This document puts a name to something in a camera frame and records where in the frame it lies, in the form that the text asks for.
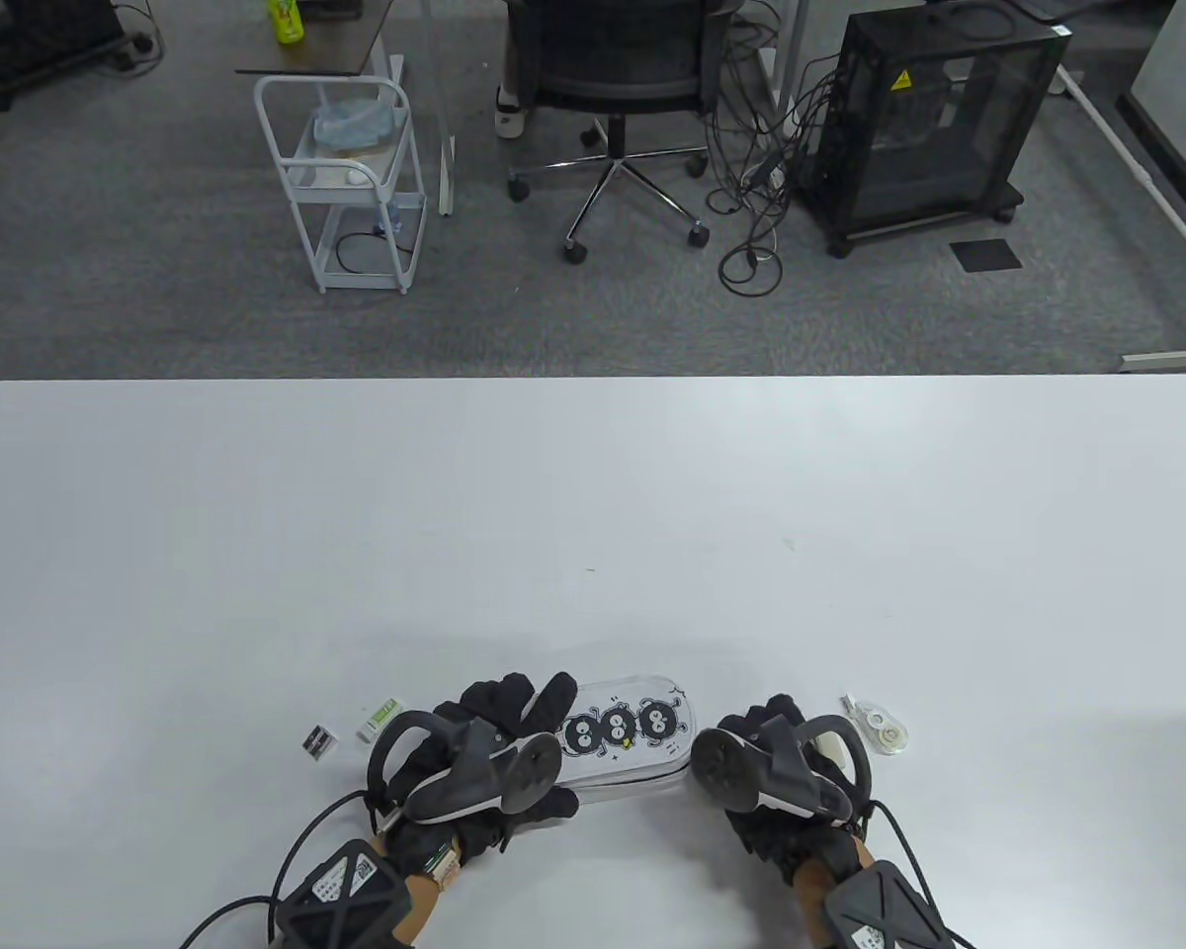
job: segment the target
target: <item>black glove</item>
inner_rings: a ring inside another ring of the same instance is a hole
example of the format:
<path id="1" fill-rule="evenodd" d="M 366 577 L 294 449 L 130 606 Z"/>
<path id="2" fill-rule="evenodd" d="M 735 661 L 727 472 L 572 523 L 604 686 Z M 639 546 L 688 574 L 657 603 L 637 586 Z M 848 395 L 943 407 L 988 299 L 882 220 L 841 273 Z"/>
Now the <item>black glove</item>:
<path id="1" fill-rule="evenodd" d="M 540 690 L 535 703 L 524 714 L 527 703 L 535 695 L 535 688 L 531 680 L 522 673 L 510 673 L 499 682 L 476 682 L 461 693 L 460 701 L 444 702 L 435 708 L 435 714 L 453 722 L 484 719 L 493 724 L 506 741 L 514 741 L 536 733 L 557 732 L 567 713 L 570 713 L 576 688 L 575 679 L 569 674 L 557 673 L 549 680 L 548 686 Z M 388 796 L 396 803 L 403 803 L 413 788 L 431 775 L 452 768 L 452 764 L 448 747 L 436 738 L 427 738 L 387 783 Z M 447 823 L 413 823 L 400 820 L 400 823 L 387 833 L 387 854 L 403 875 L 409 875 L 419 872 L 440 846 L 457 840 L 464 866 L 490 846 L 506 849 L 511 835 L 525 823 L 570 817 L 578 809 L 579 798 L 575 797 L 575 791 L 554 786 L 548 795 L 522 814 L 503 814 L 500 809 L 493 808 Z"/>
<path id="2" fill-rule="evenodd" d="M 763 746 L 769 751 L 769 746 L 752 740 L 752 735 L 759 733 L 760 726 L 774 715 L 784 715 L 791 727 L 799 727 L 804 722 L 804 714 L 801 713 L 796 700 L 789 695 L 774 695 L 766 705 L 752 705 L 747 708 L 747 714 L 726 714 L 720 719 L 718 727 L 734 735 L 752 741 L 753 745 Z M 868 805 L 868 797 L 859 791 L 846 773 L 836 763 L 822 754 L 816 747 L 804 746 L 804 760 L 809 768 L 824 778 L 831 779 L 840 786 L 852 801 L 852 813 L 861 815 Z M 726 816 L 733 826 L 733 832 L 742 841 L 747 853 L 754 853 L 757 858 L 766 862 L 777 864 L 782 871 L 783 880 L 790 886 L 796 878 L 796 871 L 801 864 L 809 860 L 818 846 L 827 846 L 833 837 L 831 822 L 827 817 L 801 817 L 795 814 L 786 814 L 785 810 L 771 808 L 755 808 L 750 814 L 738 814 L 734 810 L 726 810 Z M 855 834 L 855 827 L 834 830 L 834 834 L 842 835 L 849 840 Z"/>

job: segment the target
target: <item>shoe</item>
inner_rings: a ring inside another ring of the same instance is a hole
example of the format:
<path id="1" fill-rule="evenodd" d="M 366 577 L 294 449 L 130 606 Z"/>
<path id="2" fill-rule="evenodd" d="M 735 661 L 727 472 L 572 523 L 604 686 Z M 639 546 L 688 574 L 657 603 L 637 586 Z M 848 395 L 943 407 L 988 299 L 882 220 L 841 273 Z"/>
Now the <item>shoe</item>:
<path id="1" fill-rule="evenodd" d="M 497 87 L 497 139 L 517 139 L 527 126 L 527 109 L 519 108 L 518 96 Z"/>

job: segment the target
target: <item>green bottle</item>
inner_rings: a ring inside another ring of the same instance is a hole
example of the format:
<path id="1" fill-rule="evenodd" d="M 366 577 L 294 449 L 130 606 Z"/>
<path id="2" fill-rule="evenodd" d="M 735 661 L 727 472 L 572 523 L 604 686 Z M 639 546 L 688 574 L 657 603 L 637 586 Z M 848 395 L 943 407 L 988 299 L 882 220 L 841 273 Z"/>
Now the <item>green bottle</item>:
<path id="1" fill-rule="evenodd" d="M 296 44 L 304 38 L 299 0 L 268 0 L 268 14 L 273 18 L 278 44 Z"/>

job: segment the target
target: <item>gray carpet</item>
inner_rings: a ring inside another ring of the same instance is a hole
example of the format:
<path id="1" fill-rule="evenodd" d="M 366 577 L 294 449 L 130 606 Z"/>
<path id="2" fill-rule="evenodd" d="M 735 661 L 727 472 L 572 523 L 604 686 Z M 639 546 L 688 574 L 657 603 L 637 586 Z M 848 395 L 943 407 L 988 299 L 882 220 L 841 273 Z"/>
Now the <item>gray carpet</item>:
<path id="1" fill-rule="evenodd" d="M 512 159 L 579 154 L 579 116 L 492 129 L 496 0 L 435 5 L 459 145 L 458 212 L 432 218 L 417 284 L 312 287 L 251 108 L 232 75 L 259 0 L 157 4 L 168 57 L 135 82 L 82 74 L 0 116 L 0 378 L 1108 371 L 1117 354 L 1186 345 L 1186 248 L 1071 101 L 1053 98 L 1013 176 L 1028 196 L 990 222 L 900 236 L 836 262 L 802 211 L 779 230 L 786 273 L 766 299 L 725 293 L 710 246 L 631 185 L 598 208 L 574 268 L 559 235 L 592 185 L 536 180 L 511 204 Z M 412 53 L 427 173 L 438 163 L 416 4 Z M 1084 32 L 1079 50 L 1089 44 Z M 1136 60 L 1141 60 L 1141 52 Z M 299 107 L 281 125 L 292 129 Z M 691 117 L 630 123 L 635 146 L 700 140 Z M 709 180 L 659 180 L 700 206 Z M 950 241 L 1003 236 L 1022 269 L 967 275 Z"/>

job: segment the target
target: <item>black metal cabinet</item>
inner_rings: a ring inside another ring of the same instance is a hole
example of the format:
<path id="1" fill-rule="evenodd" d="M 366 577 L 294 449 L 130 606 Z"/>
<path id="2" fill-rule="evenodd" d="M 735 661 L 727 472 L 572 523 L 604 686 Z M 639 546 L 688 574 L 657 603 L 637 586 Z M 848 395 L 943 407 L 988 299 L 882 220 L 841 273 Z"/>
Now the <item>black metal cabinet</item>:
<path id="1" fill-rule="evenodd" d="M 0 108 L 18 87 L 127 43 L 110 0 L 0 0 Z"/>
<path id="2" fill-rule="evenodd" d="M 1007 176 L 1070 36 L 1000 0 L 854 14 L 804 181 L 831 254 L 937 217 L 1013 221 Z"/>

